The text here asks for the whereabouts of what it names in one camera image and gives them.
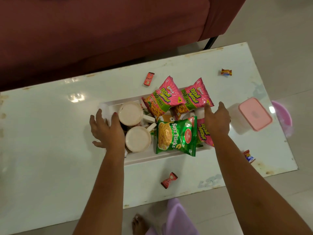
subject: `mug handle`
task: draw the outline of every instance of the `mug handle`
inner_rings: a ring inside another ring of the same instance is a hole
[[[143,115],[143,119],[150,123],[154,123],[156,121],[154,117],[147,116],[147,115]]]
[[[157,124],[153,123],[152,125],[150,125],[149,127],[147,127],[147,130],[150,132],[151,130],[153,130],[155,128]]]

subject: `lavender pants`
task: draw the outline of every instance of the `lavender pants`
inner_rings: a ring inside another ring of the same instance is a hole
[[[162,234],[199,235],[177,198],[167,202],[167,221],[162,225]],[[150,227],[146,235],[157,235],[157,232],[153,227]]]

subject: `white mug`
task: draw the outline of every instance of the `white mug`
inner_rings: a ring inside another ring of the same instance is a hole
[[[125,136],[127,148],[133,153],[146,150],[151,143],[150,131],[153,130],[156,125],[156,123],[153,123],[148,128],[136,126],[128,130]]]
[[[143,114],[143,110],[136,102],[125,102],[118,112],[119,120],[127,126],[140,125],[142,119],[147,122],[154,123],[155,118]]]

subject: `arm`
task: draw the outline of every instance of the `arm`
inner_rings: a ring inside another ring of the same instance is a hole
[[[244,234],[313,234],[286,200],[251,166],[228,136],[230,116],[222,102],[205,124],[226,188]]]
[[[118,115],[112,116],[109,127],[101,117],[101,110],[90,116],[91,132],[100,140],[96,147],[106,148],[106,154],[85,210],[73,235],[122,233],[123,190],[124,190],[124,132]]]

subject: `sofa leg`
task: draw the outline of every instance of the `sofa leg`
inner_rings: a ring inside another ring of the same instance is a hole
[[[212,47],[212,45],[214,44],[215,40],[217,39],[217,37],[218,36],[210,38],[203,50],[210,49]]]

